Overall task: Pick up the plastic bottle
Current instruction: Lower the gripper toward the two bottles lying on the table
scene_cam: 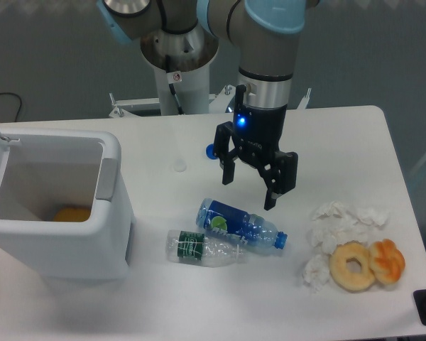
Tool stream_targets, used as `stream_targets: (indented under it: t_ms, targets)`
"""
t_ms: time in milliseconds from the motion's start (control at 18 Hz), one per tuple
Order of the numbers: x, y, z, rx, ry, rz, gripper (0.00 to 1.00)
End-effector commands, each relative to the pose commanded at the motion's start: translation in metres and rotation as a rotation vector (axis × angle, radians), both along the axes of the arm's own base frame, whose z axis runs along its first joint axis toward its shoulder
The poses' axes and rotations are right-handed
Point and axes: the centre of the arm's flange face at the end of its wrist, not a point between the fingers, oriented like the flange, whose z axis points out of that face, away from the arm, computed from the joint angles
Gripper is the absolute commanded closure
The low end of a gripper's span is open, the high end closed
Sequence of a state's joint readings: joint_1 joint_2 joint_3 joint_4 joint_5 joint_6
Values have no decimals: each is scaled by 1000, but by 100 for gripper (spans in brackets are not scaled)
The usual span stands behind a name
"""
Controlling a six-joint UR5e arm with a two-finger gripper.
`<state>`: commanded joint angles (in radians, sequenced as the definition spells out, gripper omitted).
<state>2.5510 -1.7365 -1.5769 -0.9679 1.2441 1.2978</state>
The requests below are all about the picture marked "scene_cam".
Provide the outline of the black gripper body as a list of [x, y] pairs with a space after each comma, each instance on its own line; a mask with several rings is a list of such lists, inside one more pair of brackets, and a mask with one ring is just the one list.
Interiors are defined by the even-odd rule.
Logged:
[[244, 103], [246, 86], [236, 87], [232, 138], [239, 158], [254, 168], [270, 169], [279, 149], [286, 106], [258, 108]]

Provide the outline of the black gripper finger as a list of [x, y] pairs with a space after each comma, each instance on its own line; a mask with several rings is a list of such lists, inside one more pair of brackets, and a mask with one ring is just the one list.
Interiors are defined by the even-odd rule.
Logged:
[[222, 184], [228, 185], [234, 180], [235, 160], [238, 157], [236, 149], [229, 150], [229, 142], [233, 134], [231, 121], [219, 124], [214, 137], [213, 154], [219, 159], [223, 170]]
[[269, 169], [265, 170], [263, 177], [267, 186], [265, 210], [274, 208], [280, 196], [295, 188], [297, 164], [298, 154], [296, 152], [275, 152], [275, 157], [269, 163]]

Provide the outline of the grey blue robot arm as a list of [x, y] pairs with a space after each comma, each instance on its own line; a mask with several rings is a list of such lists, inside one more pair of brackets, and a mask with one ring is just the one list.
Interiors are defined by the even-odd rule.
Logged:
[[235, 160], [255, 168], [264, 207], [296, 184], [297, 154], [279, 149], [305, 12], [314, 1], [99, 1], [118, 39], [138, 40], [153, 68], [163, 115], [209, 109], [209, 66], [220, 40], [239, 49], [234, 118], [220, 124], [213, 152], [223, 184]]

